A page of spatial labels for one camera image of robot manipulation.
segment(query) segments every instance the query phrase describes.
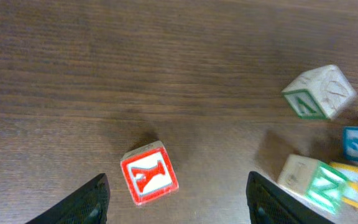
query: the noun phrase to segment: black object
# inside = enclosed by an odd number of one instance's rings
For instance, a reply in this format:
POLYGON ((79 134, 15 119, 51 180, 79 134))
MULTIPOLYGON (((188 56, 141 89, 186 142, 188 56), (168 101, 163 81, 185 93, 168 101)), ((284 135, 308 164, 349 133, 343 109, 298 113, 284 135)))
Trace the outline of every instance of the black object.
POLYGON ((99 174, 27 224, 106 223, 109 200, 107 176, 99 174))
POLYGON ((247 200, 252 224, 333 223, 255 171, 248 175, 247 200))

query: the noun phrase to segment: tabletop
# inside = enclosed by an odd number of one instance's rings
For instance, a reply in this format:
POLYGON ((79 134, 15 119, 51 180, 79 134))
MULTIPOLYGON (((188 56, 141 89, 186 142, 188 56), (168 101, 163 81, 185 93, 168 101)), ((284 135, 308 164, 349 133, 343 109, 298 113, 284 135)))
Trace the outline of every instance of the tabletop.
MULTIPOLYGON (((25 223, 106 173, 109 223, 250 223, 248 173, 341 160, 333 121, 280 92, 336 64, 358 93, 358 1, 0 0, 0 223, 25 223), (161 140, 179 190, 142 208, 119 166, 161 140)), ((344 206, 339 223, 358 222, 344 206)))

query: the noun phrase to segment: red face of cube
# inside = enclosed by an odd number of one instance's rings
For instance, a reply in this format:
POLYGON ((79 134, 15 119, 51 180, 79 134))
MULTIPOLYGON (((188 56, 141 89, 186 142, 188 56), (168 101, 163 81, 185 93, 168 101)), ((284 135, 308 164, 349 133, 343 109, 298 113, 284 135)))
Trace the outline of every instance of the red face of cube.
POLYGON ((179 188, 164 147, 121 161, 121 169, 136 205, 142 205, 179 188))

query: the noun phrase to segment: red cube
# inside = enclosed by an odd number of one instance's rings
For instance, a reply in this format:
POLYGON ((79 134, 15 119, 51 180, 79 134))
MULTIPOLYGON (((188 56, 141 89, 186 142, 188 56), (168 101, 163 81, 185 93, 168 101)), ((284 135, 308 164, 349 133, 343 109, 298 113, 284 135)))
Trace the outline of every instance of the red cube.
POLYGON ((136 205, 142 205, 179 188, 161 141, 125 153, 121 169, 136 205))

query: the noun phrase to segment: green and white cube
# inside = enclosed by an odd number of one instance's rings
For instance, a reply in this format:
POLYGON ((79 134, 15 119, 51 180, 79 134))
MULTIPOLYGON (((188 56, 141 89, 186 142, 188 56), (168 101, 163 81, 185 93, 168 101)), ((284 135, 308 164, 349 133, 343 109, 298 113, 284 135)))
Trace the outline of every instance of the green and white cube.
POLYGON ((277 183, 333 214, 341 207, 348 185, 347 177, 331 166, 297 155, 288 157, 277 183))
POLYGON ((282 94, 303 119, 333 119, 357 96, 336 65, 303 72, 282 94))

